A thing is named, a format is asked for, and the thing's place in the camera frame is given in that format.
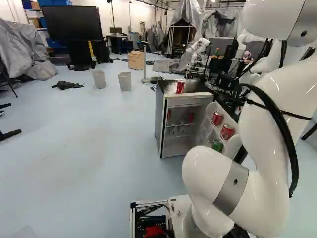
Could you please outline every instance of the black cable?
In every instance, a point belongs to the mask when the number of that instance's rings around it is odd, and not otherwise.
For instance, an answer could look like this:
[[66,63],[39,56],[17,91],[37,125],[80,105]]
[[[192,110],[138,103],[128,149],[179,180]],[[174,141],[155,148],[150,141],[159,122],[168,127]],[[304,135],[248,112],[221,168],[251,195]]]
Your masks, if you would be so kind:
[[285,142],[287,152],[290,159],[291,164],[291,171],[292,171],[292,183],[289,188],[289,197],[291,198],[293,196],[294,190],[297,187],[298,179],[299,179],[299,166],[298,166],[298,159],[296,154],[295,145],[292,139],[292,134],[289,130],[289,127],[285,121],[285,118],[281,112],[281,110],[278,108],[278,106],[275,104],[275,102],[260,88],[249,85],[246,83],[240,84],[241,87],[247,87],[251,89],[265,104],[266,109],[268,109],[273,116],[278,128],[280,129],[280,132],[283,136],[283,140]]
[[279,64],[279,68],[282,68],[284,65],[285,55],[287,50],[287,41],[282,41],[282,47],[281,47],[281,61]]
[[259,56],[246,69],[244,69],[241,72],[241,74],[239,75],[238,79],[241,78],[246,72],[248,72],[263,57],[267,46],[268,46],[268,38],[265,40],[265,43],[263,44],[263,47],[261,49],[261,52],[260,52]]

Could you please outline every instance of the drink can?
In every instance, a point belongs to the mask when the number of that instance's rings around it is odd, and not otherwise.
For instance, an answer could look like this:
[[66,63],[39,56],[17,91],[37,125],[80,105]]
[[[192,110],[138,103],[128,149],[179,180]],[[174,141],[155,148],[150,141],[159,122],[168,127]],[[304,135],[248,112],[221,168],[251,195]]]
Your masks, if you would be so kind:
[[171,135],[177,135],[178,134],[178,128],[176,126],[170,127],[170,134]]
[[171,114],[172,114],[171,110],[168,109],[168,111],[167,111],[167,119],[168,119],[168,120],[170,119]]
[[194,122],[194,113],[190,112],[188,115],[188,122],[193,123]]
[[185,90],[185,80],[179,80],[177,82],[176,93],[183,93]]
[[223,115],[220,112],[214,112],[211,120],[214,125],[220,125],[223,120]]
[[223,149],[223,144],[219,140],[213,140],[211,144],[211,148],[221,153]]
[[229,124],[223,125],[220,135],[224,140],[230,139],[230,137],[233,135],[234,128],[230,126]]

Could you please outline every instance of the soda can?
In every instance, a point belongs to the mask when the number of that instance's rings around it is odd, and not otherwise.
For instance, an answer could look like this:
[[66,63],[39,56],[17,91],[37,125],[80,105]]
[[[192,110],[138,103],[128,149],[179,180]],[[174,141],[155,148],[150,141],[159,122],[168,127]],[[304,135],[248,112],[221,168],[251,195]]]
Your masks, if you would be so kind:
[[223,149],[223,144],[219,140],[213,140],[211,144],[211,148],[221,153]]
[[171,114],[172,114],[171,110],[170,110],[170,109],[168,109],[168,111],[167,111],[167,119],[168,119],[168,120],[170,119]]
[[185,80],[179,80],[177,82],[176,93],[183,93],[185,90]]
[[194,122],[194,113],[190,112],[188,115],[188,122],[193,123]]
[[211,120],[214,125],[220,125],[223,120],[223,115],[220,112],[214,112]]
[[222,136],[224,140],[228,140],[233,135],[233,133],[234,133],[234,128],[230,126],[229,124],[225,124],[223,125],[221,129],[220,135]]

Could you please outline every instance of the black cloth on floor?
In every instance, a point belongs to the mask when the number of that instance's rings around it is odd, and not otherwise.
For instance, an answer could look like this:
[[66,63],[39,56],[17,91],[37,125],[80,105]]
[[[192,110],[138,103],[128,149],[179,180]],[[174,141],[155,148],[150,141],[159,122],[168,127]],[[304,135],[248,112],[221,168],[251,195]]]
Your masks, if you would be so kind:
[[70,83],[66,81],[59,81],[57,85],[52,86],[52,88],[59,88],[60,90],[65,90],[69,88],[82,88],[84,85],[78,83]]

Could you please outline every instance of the red object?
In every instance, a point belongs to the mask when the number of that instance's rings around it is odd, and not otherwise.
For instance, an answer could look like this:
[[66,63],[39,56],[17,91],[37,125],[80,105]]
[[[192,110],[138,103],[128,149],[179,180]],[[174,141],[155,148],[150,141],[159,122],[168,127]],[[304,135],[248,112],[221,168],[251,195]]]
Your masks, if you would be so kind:
[[144,238],[155,237],[157,235],[165,234],[164,230],[159,226],[145,227]]
[[223,139],[228,140],[233,135],[234,128],[230,126],[229,124],[223,125],[220,135]]
[[171,111],[170,111],[170,109],[168,109],[168,111],[167,111],[167,119],[169,120],[170,119],[170,116],[171,116]]
[[220,125],[223,120],[223,115],[220,112],[214,112],[211,120],[214,125]]
[[179,80],[177,82],[176,93],[183,93],[185,90],[185,80]]
[[194,113],[190,112],[188,115],[188,122],[193,123],[194,122]]

